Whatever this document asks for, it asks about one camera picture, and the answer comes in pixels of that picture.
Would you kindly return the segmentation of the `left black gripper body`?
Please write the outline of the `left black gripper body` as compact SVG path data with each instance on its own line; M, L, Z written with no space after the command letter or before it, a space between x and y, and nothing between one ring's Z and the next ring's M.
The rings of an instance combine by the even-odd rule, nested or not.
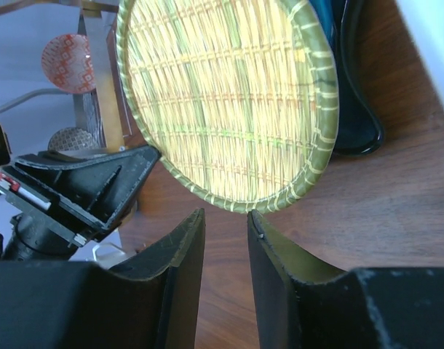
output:
M58 198L21 188L0 190L0 199L20 210L11 217L12 235L6 244L0 233L2 260L69 260L76 253L79 218L62 208Z

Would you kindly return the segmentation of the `yellow woven pattern plate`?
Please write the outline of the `yellow woven pattern plate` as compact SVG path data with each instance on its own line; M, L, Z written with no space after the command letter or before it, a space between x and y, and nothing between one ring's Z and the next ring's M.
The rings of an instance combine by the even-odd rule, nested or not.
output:
M116 53L143 138L206 202L276 212L325 171L338 77L310 1L122 1Z

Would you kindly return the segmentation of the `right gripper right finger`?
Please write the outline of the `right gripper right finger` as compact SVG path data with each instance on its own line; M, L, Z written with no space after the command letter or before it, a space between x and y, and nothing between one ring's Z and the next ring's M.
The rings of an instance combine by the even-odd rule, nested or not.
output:
M262 348L444 348L444 268L337 268L247 216Z

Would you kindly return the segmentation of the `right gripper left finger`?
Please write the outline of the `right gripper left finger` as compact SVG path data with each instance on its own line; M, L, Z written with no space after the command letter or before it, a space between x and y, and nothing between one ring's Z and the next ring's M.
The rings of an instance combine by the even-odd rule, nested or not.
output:
M0 348L192 348L205 212L106 270L0 261Z

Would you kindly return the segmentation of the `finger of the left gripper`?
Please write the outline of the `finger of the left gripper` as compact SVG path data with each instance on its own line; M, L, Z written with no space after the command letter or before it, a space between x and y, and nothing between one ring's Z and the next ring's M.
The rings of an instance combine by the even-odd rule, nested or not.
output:
M122 224L159 158L150 145L89 159L28 154L1 168L0 189L21 211L23 230L101 242Z

